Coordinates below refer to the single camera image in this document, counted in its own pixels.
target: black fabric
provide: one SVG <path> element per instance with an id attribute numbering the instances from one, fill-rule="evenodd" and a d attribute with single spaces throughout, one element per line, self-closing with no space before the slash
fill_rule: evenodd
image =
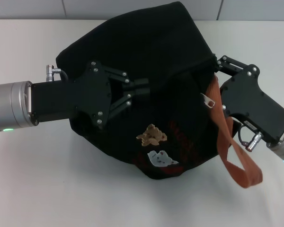
<path id="1" fill-rule="evenodd" d="M 88 141 L 153 179 L 178 176 L 217 155 L 218 130 L 200 95 L 213 79 L 216 58 L 182 3 L 108 20 L 62 51 L 56 62 L 74 79 L 93 59 L 127 71 L 131 80 L 148 78 L 151 100 L 133 101 L 130 113 L 111 120 L 103 131 L 95 129 L 85 136 Z M 78 121 L 70 122 L 80 134 Z M 136 136 L 150 124 L 168 139 L 142 147 Z M 179 163 L 155 167 L 147 156 L 152 150 L 164 150 Z"/>

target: white wall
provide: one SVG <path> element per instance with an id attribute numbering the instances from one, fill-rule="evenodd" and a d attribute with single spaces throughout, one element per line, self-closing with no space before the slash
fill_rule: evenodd
<path id="1" fill-rule="evenodd" d="M 0 84 L 45 81 L 45 66 L 100 23 L 0 20 Z M 284 107 L 284 22 L 196 25 L 218 57 L 256 64 L 260 87 Z M 284 162 L 263 142 L 250 155 L 264 180 L 249 189 L 219 157 L 155 181 L 96 149 L 68 120 L 0 132 L 0 227 L 284 227 Z M 229 159 L 238 162 L 233 149 Z"/>
<path id="2" fill-rule="evenodd" d="M 109 19 L 175 0 L 0 0 L 0 18 Z M 194 20 L 284 20 L 284 0 L 180 0 Z"/>

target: zipper pull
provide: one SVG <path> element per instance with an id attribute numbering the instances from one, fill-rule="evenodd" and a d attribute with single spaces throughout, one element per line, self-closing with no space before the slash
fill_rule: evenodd
<path id="1" fill-rule="evenodd" d="M 204 103 L 205 105 L 212 109 L 213 106 L 215 105 L 215 101 L 213 101 L 212 99 L 210 99 L 209 97 L 207 97 L 206 95 L 204 95 L 203 93 L 200 93 L 201 95 L 203 95 L 203 98 L 204 98 Z"/>

